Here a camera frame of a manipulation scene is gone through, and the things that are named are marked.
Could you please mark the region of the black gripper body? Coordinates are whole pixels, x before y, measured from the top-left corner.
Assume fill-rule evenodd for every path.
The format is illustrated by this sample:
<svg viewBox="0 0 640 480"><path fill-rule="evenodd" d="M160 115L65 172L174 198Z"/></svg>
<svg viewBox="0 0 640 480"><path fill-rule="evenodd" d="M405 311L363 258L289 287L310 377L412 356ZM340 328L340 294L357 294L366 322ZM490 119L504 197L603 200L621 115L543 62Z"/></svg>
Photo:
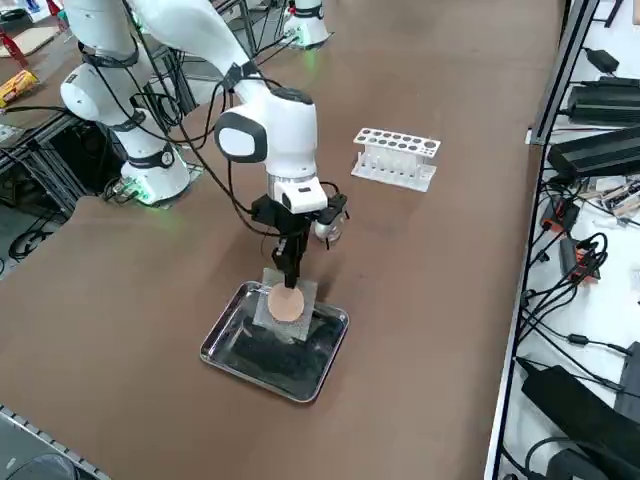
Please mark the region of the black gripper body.
<svg viewBox="0 0 640 480"><path fill-rule="evenodd" d="M251 219L274 228L280 238L307 236L311 219L306 214L293 214L282 204L263 195L251 204Z"/></svg>

